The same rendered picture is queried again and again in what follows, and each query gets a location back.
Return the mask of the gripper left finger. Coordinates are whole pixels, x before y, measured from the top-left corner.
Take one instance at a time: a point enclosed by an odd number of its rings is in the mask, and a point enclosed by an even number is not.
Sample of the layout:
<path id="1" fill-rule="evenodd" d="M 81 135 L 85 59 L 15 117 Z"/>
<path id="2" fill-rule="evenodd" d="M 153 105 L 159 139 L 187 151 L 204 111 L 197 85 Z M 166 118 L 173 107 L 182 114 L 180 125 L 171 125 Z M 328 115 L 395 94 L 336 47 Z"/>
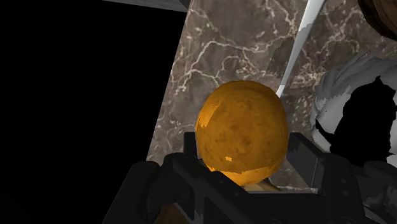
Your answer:
<path id="1" fill-rule="evenodd" d="M 251 194 L 203 165 L 194 132 L 183 134 L 183 152 L 168 154 L 162 165 L 135 163 L 101 224 L 155 224 L 170 204 L 189 224 L 281 224 Z"/>

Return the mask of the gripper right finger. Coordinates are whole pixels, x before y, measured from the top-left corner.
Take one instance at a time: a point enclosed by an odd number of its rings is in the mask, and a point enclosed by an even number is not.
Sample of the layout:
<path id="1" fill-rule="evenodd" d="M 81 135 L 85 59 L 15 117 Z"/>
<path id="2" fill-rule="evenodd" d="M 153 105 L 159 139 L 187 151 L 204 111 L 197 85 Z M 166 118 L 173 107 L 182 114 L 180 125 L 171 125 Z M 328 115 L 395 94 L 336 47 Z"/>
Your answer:
<path id="1" fill-rule="evenodd" d="M 287 161 L 326 204 L 326 224 L 397 224 L 397 168 L 381 161 L 352 165 L 303 134 L 289 135 Z"/>

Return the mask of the round orange fruit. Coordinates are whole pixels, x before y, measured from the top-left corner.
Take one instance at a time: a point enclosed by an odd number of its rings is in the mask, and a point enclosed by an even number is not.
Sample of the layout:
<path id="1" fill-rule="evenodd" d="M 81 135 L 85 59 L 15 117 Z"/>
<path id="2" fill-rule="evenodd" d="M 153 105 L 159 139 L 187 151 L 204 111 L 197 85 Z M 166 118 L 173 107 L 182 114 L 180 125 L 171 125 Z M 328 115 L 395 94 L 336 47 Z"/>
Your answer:
<path id="1" fill-rule="evenodd" d="M 277 172 L 286 156 L 288 124 L 280 98 L 255 81 L 230 81 L 212 92 L 195 125 L 198 153 L 210 171 L 239 186 Z"/>

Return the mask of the white and black figure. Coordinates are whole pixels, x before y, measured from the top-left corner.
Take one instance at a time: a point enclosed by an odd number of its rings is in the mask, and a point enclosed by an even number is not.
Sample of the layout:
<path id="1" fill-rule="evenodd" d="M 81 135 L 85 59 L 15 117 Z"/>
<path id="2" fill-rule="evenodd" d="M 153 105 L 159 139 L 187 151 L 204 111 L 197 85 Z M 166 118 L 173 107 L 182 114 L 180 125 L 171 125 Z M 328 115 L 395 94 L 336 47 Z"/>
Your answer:
<path id="1" fill-rule="evenodd" d="M 312 103 L 311 135 L 324 151 L 358 167 L 397 167 L 397 59 L 361 53 L 322 76 Z"/>

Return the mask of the long white utensil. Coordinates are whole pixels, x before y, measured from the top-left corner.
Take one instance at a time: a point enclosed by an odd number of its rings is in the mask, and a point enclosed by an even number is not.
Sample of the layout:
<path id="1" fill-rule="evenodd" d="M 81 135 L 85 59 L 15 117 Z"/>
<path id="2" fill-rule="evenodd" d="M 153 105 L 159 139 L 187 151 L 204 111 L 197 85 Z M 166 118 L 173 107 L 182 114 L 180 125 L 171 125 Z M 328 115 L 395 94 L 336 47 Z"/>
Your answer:
<path id="1" fill-rule="evenodd" d="M 289 60 L 286 66 L 286 70 L 284 72 L 284 76 L 282 77 L 279 88 L 277 89 L 276 95 L 280 97 L 284 91 L 284 88 L 287 85 L 289 76 L 293 70 L 293 67 L 297 61 L 299 53 L 301 52 L 304 43 L 307 40 L 309 33 L 311 32 L 312 26 L 316 21 L 316 18 L 321 11 L 324 2 L 326 0 L 308 0 L 307 5 L 305 7 L 305 11 L 302 16 L 302 20 L 300 22 L 300 26 L 298 28 L 298 32 L 296 34 L 295 42 L 293 43 L 293 47 L 289 56 Z"/>

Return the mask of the brown wooden bowl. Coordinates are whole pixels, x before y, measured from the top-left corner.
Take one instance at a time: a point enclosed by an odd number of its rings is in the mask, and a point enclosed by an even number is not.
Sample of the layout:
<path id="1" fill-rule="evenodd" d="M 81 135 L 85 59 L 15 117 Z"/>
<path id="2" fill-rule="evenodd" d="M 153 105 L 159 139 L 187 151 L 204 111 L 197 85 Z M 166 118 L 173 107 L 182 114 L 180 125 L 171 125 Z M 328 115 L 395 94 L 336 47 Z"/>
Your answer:
<path id="1" fill-rule="evenodd" d="M 397 0 L 357 0 L 367 23 L 381 36 L 397 41 Z"/>

